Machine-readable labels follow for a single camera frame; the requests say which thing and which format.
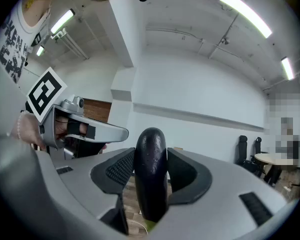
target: cable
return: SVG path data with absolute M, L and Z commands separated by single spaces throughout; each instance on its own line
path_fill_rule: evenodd
M 142 225 L 141 223 L 136 222 L 136 221 L 134 221 L 134 220 L 127 220 L 127 222 L 134 222 L 134 223 L 137 223 L 137 224 L 141 225 L 141 226 L 145 229 L 146 234 L 148 235 L 148 230 L 147 230 L 146 227 L 145 227 L 144 225 Z

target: black rubber pad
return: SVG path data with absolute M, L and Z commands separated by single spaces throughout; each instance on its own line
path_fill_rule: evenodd
M 261 202 L 261 200 L 256 196 L 255 193 L 250 192 L 246 194 L 241 194 L 239 195 L 239 197 L 244 203 L 247 210 L 250 212 L 258 227 L 273 216 L 272 213 Z
M 60 174 L 65 174 L 67 172 L 71 172 L 73 170 L 74 169 L 72 169 L 71 167 L 67 166 L 67 167 L 62 167 L 62 168 L 56 169 L 56 172 L 60 175 Z

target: person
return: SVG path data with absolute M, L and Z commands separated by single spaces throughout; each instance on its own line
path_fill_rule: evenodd
M 28 48 L 44 22 L 49 19 L 51 1 L 19 0 L 0 28 L 0 68 L 11 77 L 14 83 L 18 82 L 22 74 Z M 57 137 L 67 134 L 67 123 L 66 117 L 56 119 Z M 14 122 L 10 135 L 45 150 L 38 126 L 39 122 L 34 114 L 22 111 Z M 81 134 L 85 134 L 87 126 L 82 123 L 79 129 Z

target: white t-shirt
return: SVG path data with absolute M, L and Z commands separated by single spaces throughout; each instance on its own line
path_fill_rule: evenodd
M 35 26 L 28 26 L 19 0 L 0 28 L 0 135 L 11 132 L 20 111 L 25 109 L 26 96 L 16 83 L 28 48 L 48 16 L 46 12 Z
M 23 16 L 22 0 L 19 0 L 0 28 L 0 66 L 15 83 L 21 76 L 28 48 L 48 16 L 46 12 L 35 26 L 29 26 Z

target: bracelet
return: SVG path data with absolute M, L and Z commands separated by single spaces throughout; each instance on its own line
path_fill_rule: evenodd
M 18 123 L 17 123 L 17 128 L 16 128 L 16 132 L 17 132 L 17 135 L 18 135 L 18 138 L 21 139 L 21 135 L 20 135 L 20 122 L 21 122 L 21 119 L 22 117 L 27 114 L 28 111 L 22 111 L 21 114 L 19 115 L 19 118 L 18 118 Z

